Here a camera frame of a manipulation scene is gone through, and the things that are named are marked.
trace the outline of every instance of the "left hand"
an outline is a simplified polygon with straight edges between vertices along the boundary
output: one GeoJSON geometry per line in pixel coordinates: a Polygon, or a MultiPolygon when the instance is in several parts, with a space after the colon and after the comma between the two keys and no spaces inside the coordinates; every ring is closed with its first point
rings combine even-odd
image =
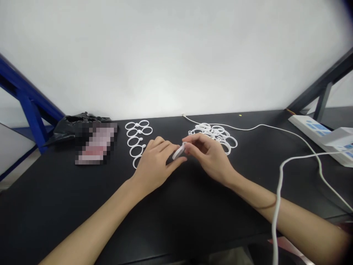
{"type": "Polygon", "coordinates": [[[166,165],[168,157],[179,147],[180,145],[165,141],[160,136],[149,141],[135,174],[131,178],[134,185],[144,193],[144,196],[160,187],[170,174],[187,160],[186,157],[179,157],[166,165]]]}

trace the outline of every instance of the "power strip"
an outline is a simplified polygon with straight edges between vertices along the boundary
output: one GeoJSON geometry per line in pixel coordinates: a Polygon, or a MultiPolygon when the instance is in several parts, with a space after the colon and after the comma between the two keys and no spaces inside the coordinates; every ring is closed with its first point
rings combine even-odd
{"type": "Polygon", "coordinates": [[[293,123],[299,130],[301,130],[306,136],[313,140],[318,146],[320,146],[326,152],[341,152],[345,153],[331,154],[342,166],[353,167],[353,145],[348,144],[346,146],[326,146],[323,145],[318,139],[320,137],[330,134],[331,131],[318,123],[316,120],[309,116],[293,115],[288,119],[293,123]]]}

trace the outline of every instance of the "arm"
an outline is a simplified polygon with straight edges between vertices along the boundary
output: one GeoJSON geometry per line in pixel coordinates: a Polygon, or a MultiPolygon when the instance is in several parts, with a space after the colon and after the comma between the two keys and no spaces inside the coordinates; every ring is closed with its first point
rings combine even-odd
{"type": "Polygon", "coordinates": [[[94,264],[99,254],[129,211],[145,196],[161,186],[184,161],[180,157],[166,165],[179,145],[157,137],[151,140],[139,165],[128,179],[88,220],[61,242],[40,265],[94,264]]]}
{"type": "MultiPolygon", "coordinates": [[[[236,172],[220,143],[201,133],[183,139],[185,153],[198,159],[210,177],[232,189],[272,222],[276,195],[236,172]]],[[[281,199],[278,230],[316,265],[339,264],[350,236],[319,216],[281,199]]]]}

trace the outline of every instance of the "black plastic bag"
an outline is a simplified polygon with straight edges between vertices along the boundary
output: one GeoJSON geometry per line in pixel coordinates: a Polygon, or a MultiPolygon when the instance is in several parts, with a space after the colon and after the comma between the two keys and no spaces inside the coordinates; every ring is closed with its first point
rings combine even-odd
{"type": "Polygon", "coordinates": [[[53,130],[53,136],[50,137],[44,146],[75,139],[75,132],[82,128],[80,127],[82,123],[106,123],[110,121],[110,118],[96,117],[87,112],[74,116],[66,115],[58,122],[53,130]]]}

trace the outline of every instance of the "power cord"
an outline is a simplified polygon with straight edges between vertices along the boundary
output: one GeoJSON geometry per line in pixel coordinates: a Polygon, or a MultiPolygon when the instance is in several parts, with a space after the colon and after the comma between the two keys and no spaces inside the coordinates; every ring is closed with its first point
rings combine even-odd
{"type": "MultiPolygon", "coordinates": [[[[188,117],[186,117],[186,115],[183,113],[183,117],[193,123],[196,124],[200,124],[196,121],[193,121],[191,119],[189,119],[188,117]]],[[[323,180],[323,182],[334,192],[334,194],[336,194],[337,197],[339,197],[341,199],[341,201],[353,212],[353,208],[341,197],[341,195],[338,194],[337,191],[334,190],[334,188],[331,187],[330,184],[328,184],[328,182],[325,180],[324,175],[322,173],[322,164],[321,164],[321,160],[319,158],[319,155],[328,155],[328,154],[335,154],[335,153],[343,153],[345,151],[341,151],[341,152],[325,152],[325,153],[316,153],[313,148],[309,145],[309,143],[301,136],[297,135],[296,133],[293,133],[291,131],[287,131],[281,128],[277,128],[277,127],[273,127],[273,126],[269,126],[266,124],[259,124],[257,126],[255,126],[254,128],[251,129],[239,129],[239,128],[235,128],[226,124],[219,124],[219,123],[210,123],[210,125],[219,125],[219,126],[227,126],[229,128],[235,129],[235,130],[240,130],[240,131],[250,131],[253,129],[256,129],[259,126],[266,126],[266,127],[270,127],[273,129],[278,129],[281,131],[285,131],[291,134],[294,134],[295,136],[298,136],[300,139],[302,139],[306,145],[309,147],[309,149],[313,152],[312,155],[307,155],[307,156],[296,156],[296,157],[292,157],[292,158],[288,158],[287,160],[283,161],[281,166],[279,167],[279,181],[278,181],[278,186],[277,186],[277,200],[276,200],[276,205],[275,205],[275,212],[273,214],[273,219],[272,219],[272,241],[273,241],[273,260],[272,260],[272,264],[273,265],[278,265],[278,243],[277,243],[277,233],[276,233],[276,227],[277,227],[277,218],[278,218],[278,213],[279,213],[279,206],[281,203],[281,188],[282,188],[282,182],[283,182],[283,167],[284,165],[293,160],[293,159],[300,159],[300,158],[309,158],[309,157],[313,157],[315,156],[317,159],[317,162],[319,164],[319,174],[321,179],[323,180]]]]}

